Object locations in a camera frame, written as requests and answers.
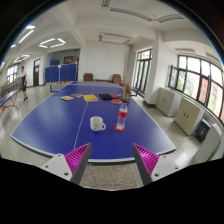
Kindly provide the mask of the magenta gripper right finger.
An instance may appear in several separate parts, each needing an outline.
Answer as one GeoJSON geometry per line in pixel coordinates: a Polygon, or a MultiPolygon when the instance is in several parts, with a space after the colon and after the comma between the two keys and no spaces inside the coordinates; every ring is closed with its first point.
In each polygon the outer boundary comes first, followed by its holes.
{"type": "Polygon", "coordinates": [[[135,158],[143,185],[150,184],[179,170],[179,166],[167,155],[157,155],[152,151],[133,144],[135,158]]]}

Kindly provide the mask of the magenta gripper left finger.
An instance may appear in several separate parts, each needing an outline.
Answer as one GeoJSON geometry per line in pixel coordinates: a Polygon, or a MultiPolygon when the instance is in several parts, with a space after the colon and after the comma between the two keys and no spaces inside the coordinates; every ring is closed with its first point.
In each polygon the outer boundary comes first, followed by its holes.
{"type": "Polygon", "coordinates": [[[65,155],[56,154],[42,169],[79,185],[91,153],[91,144],[87,143],[65,155]]]}

